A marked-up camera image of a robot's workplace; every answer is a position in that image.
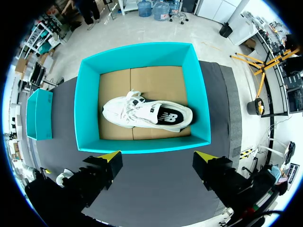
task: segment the trash can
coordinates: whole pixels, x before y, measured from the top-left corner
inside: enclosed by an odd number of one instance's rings
[[[259,102],[261,102],[261,106],[263,106],[262,112],[259,110]],[[247,103],[247,112],[249,115],[263,115],[265,108],[262,99],[256,98],[254,101]]]
[[[227,38],[232,33],[232,28],[229,27],[228,23],[224,23],[219,33],[224,38]]]

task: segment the blue water bottle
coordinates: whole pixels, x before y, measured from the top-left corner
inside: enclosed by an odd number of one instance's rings
[[[140,17],[149,17],[152,13],[152,4],[150,1],[142,0],[138,3]]]

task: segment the cardboard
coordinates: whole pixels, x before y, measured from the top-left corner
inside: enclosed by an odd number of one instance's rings
[[[180,66],[156,66],[131,69],[131,89],[150,100],[165,100],[187,106]],[[190,126],[180,133],[163,129],[133,128],[134,140],[162,139],[190,135]]]
[[[25,70],[27,69],[27,61],[23,58],[19,58],[15,72],[21,76],[21,80],[24,77]]]
[[[132,140],[133,130],[115,125],[102,114],[105,103],[113,98],[125,96],[130,91],[130,69],[102,74],[98,94],[99,137],[104,140]]]
[[[147,140],[190,135],[190,126],[180,133],[163,129],[127,129],[110,123],[102,114],[103,105],[134,89],[151,100],[166,100],[187,105],[182,67],[158,66],[114,71],[101,75],[98,94],[99,137],[104,140]]]
[[[245,41],[244,45],[246,45],[249,48],[255,48],[256,47],[256,41],[253,38],[249,38]]]
[[[14,150],[15,150],[15,151],[19,151],[18,143],[14,143]]]

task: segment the white cabinet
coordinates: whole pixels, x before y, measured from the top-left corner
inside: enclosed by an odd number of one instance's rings
[[[234,5],[235,7],[237,7],[241,2],[241,0],[224,0],[224,1]]]
[[[196,14],[223,24],[229,20],[240,2],[241,0],[200,0]]]
[[[216,12],[216,15],[214,16],[213,20],[224,24],[229,20],[235,10],[235,6],[230,3],[227,3],[226,1],[222,1],[222,4]]]
[[[222,0],[201,0],[197,15],[212,20],[221,4]]]

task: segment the yellow tripod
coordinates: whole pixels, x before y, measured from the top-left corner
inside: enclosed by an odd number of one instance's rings
[[[274,67],[275,65],[281,63],[285,59],[287,59],[290,56],[292,56],[293,54],[298,53],[299,51],[300,50],[298,48],[295,49],[294,51],[287,50],[284,53],[282,53],[281,55],[275,57],[274,59],[272,59],[272,60],[270,60],[268,62],[266,62],[266,61],[267,61],[267,59],[269,57],[269,52],[267,53],[267,57],[266,57],[265,62],[261,61],[259,59],[247,56],[245,54],[241,54],[241,53],[235,53],[235,54],[243,56],[243,57],[246,57],[246,58],[251,59],[251,60],[253,60],[255,62],[251,62],[251,61],[248,61],[246,59],[242,59],[242,58],[239,58],[239,57],[236,57],[236,56],[232,56],[232,55],[230,55],[230,57],[238,59],[240,61],[244,61],[244,62],[248,63],[249,65],[251,65],[251,66],[255,67],[256,69],[258,69],[258,71],[254,72],[254,76],[258,75],[259,73],[262,73],[261,82],[260,82],[260,86],[259,86],[259,89],[258,89],[258,92],[257,92],[257,97],[256,97],[256,98],[258,98],[260,96],[260,93],[261,93],[261,90],[262,90],[262,87],[263,87],[263,84],[264,84],[265,70],[267,70],[267,69],[269,69],[271,67]]]

